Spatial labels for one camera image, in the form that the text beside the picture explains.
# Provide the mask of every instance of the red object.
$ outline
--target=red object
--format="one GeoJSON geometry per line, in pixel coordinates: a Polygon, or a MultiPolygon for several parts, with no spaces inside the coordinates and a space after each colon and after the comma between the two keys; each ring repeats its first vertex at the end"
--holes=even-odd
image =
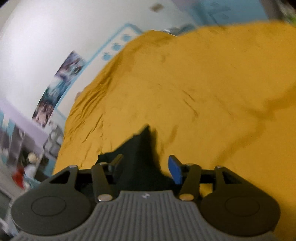
{"type": "Polygon", "coordinates": [[[18,167],[17,172],[12,175],[12,179],[21,189],[24,189],[24,185],[23,185],[24,173],[25,173],[24,168],[18,167]]]}

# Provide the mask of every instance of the blue apple sticker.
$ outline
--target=blue apple sticker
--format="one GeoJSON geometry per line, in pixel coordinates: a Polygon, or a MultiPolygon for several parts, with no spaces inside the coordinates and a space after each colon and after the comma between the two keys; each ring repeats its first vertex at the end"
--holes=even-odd
{"type": "Polygon", "coordinates": [[[122,35],[121,40],[123,40],[124,42],[128,42],[131,40],[131,36],[129,36],[128,34],[124,34],[122,35]]]}
{"type": "Polygon", "coordinates": [[[112,54],[104,53],[102,59],[105,60],[105,61],[108,61],[108,60],[110,60],[111,58],[112,58],[112,54]]]}
{"type": "Polygon", "coordinates": [[[114,51],[119,51],[121,48],[122,48],[122,46],[119,45],[118,43],[114,43],[113,46],[112,46],[112,49],[114,51]]]}

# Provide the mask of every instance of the anime poster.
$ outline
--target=anime poster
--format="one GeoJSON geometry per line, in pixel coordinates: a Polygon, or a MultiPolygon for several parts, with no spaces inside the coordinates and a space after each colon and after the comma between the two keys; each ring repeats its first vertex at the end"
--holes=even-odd
{"type": "Polygon", "coordinates": [[[43,128],[45,127],[60,98],[84,65],[85,60],[72,51],[55,74],[54,80],[46,88],[35,109],[32,120],[36,121],[43,128]]]}

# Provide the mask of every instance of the yellow blanket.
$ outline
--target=yellow blanket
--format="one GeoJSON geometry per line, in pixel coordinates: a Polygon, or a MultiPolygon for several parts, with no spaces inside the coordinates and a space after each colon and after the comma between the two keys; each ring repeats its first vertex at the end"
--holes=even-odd
{"type": "Polygon", "coordinates": [[[224,165],[280,204],[275,234],[296,237],[296,29],[281,22],[149,31],[85,88],[66,122],[55,172],[90,168],[149,124],[168,156],[224,165]]]}

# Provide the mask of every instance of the ribbed gray surface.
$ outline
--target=ribbed gray surface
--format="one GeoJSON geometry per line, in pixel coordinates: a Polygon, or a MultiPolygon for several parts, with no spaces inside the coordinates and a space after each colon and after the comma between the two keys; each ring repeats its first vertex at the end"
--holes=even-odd
{"type": "Polygon", "coordinates": [[[21,232],[13,239],[21,240],[277,241],[271,232],[251,238],[222,233],[203,219],[194,203],[176,199],[172,191],[122,191],[116,200],[97,204],[90,218],[73,231],[50,237],[21,232]]]}

